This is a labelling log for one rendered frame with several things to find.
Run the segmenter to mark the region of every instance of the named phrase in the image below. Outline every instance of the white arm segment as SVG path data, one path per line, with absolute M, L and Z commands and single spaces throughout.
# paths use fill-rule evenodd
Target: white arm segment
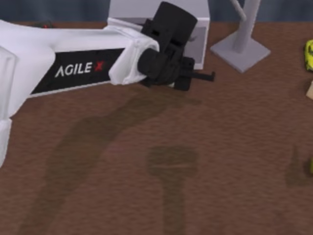
M 244 10 L 242 9 L 242 7 L 240 6 L 238 0 L 230 0 L 230 2 L 233 4 L 235 10 L 239 14 L 240 19 L 242 21 L 245 21 L 246 20 L 246 14 L 245 14 Z
M 42 29 L 0 21 L 0 167 L 13 116 L 53 65 L 56 52 L 124 48 L 109 70 L 111 83 L 131 84 L 145 78 L 137 70 L 141 53 L 159 51 L 157 41 L 118 26 L 104 29 Z

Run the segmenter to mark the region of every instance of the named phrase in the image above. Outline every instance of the yellow-green object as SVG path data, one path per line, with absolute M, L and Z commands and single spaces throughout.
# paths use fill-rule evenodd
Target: yellow-green object
M 313 158 L 311 158 L 310 162 L 310 173 L 313 174 Z
M 313 40 L 309 40 L 305 43 L 304 60 L 306 70 L 313 71 Z

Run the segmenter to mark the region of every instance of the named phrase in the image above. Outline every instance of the beige object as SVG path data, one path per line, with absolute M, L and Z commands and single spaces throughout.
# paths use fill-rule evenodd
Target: beige object
M 307 91 L 307 97 L 310 99 L 313 99 L 313 82 L 311 83 L 311 85 Z

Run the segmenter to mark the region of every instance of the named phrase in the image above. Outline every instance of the white box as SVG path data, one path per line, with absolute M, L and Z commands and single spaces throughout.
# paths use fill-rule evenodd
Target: white box
M 152 19 L 162 0 L 111 0 L 108 24 L 117 24 L 110 18 L 143 25 Z M 186 45 L 185 56 L 195 59 L 195 69 L 202 70 L 206 42 L 210 25 L 208 0 L 167 0 L 198 19 L 190 41 Z

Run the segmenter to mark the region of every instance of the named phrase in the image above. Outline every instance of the gray metal stand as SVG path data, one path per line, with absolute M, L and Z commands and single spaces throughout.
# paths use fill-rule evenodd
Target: gray metal stand
M 236 32 L 211 47 L 211 51 L 239 72 L 245 72 L 270 54 L 270 50 L 251 38 L 261 0 L 245 0 L 246 20 Z

